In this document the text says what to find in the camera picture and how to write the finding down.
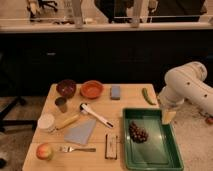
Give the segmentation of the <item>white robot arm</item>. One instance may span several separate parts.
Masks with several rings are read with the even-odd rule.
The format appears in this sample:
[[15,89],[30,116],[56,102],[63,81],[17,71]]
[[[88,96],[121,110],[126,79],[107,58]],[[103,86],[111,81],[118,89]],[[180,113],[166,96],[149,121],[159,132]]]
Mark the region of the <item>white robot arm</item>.
[[204,83],[206,77],[206,67],[197,61],[166,72],[165,86],[158,95],[164,125],[172,121],[186,99],[196,104],[203,114],[213,116],[213,87]]

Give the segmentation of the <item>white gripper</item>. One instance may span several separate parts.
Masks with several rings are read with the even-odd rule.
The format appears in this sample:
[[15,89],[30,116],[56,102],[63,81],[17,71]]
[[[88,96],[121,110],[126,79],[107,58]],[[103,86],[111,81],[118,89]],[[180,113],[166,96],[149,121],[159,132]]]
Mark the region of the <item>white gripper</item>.
[[176,115],[176,112],[174,110],[179,108],[182,105],[182,102],[181,101],[172,102],[162,95],[158,96],[158,100],[159,100],[160,106],[163,109],[168,109],[168,110],[164,110],[162,113],[162,123],[164,125],[169,124]]

